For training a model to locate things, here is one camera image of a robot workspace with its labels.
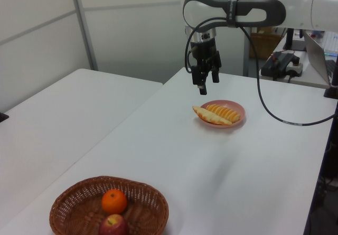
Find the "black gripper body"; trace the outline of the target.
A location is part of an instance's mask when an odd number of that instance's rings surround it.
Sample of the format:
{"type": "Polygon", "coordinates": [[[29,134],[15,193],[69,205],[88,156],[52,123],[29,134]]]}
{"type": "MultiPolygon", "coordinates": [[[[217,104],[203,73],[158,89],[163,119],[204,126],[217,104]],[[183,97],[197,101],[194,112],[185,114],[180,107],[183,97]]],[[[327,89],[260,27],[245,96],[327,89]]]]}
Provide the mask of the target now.
{"type": "Polygon", "coordinates": [[[196,59],[200,72],[209,72],[218,68],[218,57],[215,40],[191,42],[192,56],[196,59]]]}

